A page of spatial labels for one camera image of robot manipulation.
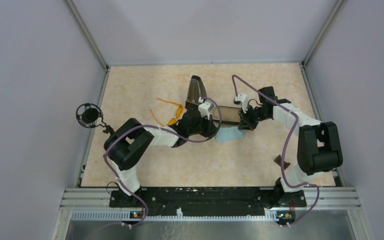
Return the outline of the orange sunglasses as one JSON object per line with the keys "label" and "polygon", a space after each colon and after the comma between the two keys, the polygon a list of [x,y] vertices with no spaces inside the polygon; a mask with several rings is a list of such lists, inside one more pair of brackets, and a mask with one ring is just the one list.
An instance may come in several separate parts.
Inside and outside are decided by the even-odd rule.
{"label": "orange sunglasses", "polygon": [[185,110],[182,104],[159,97],[156,99],[160,103],[157,104],[157,108],[150,109],[149,112],[158,125],[171,126],[180,120]]}

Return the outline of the black glasses case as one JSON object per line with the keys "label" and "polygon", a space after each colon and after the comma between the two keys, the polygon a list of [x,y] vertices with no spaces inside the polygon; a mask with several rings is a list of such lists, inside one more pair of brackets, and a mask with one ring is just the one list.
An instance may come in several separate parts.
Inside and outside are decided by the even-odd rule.
{"label": "black glasses case", "polygon": [[219,106],[221,112],[221,120],[219,116],[218,110],[215,108],[213,110],[212,119],[216,123],[222,123],[226,125],[238,126],[241,121],[240,111],[242,110],[240,107],[232,107],[232,106]]}

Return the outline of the blue cleaning cloth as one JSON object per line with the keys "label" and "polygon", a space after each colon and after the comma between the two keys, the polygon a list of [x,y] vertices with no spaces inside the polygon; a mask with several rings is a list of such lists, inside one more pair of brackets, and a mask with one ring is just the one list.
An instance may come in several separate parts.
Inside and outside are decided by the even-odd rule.
{"label": "blue cleaning cloth", "polygon": [[215,136],[217,143],[225,143],[229,141],[241,140],[244,135],[237,127],[222,127]]}

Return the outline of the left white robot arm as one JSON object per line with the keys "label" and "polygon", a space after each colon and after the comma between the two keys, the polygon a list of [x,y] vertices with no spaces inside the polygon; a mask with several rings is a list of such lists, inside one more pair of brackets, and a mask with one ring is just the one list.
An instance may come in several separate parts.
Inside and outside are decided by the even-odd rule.
{"label": "left white robot arm", "polygon": [[198,110],[188,110],[167,126],[141,124],[136,118],[128,119],[118,130],[112,131],[105,141],[103,155],[107,166],[115,175],[122,191],[121,200],[129,207],[140,202],[140,183],[136,165],[149,147],[178,148],[192,142],[191,136],[200,135],[202,143],[214,138],[220,127],[213,116],[203,116]]}

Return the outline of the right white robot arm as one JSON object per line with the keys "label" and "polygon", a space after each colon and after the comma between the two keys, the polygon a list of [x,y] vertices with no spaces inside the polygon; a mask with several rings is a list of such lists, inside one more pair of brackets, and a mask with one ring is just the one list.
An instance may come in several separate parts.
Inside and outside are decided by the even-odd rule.
{"label": "right white robot arm", "polygon": [[253,131],[259,122],[272,119],[289,129],[287,138],[298,137],[297,164],[284,169],[285,158],[280,160],[281,177],[273,192],[262,204],[266,208],[287,206],[299,197],[299,193],[313,179],[343,164],[343,154],[338,127],[334,122],[322,122],[303,113],[286,99],[279,99],[272,86],[259,89],[259,104],[250,105],[248,96],[238,93],[234,103],[240,106],[239,129]]}

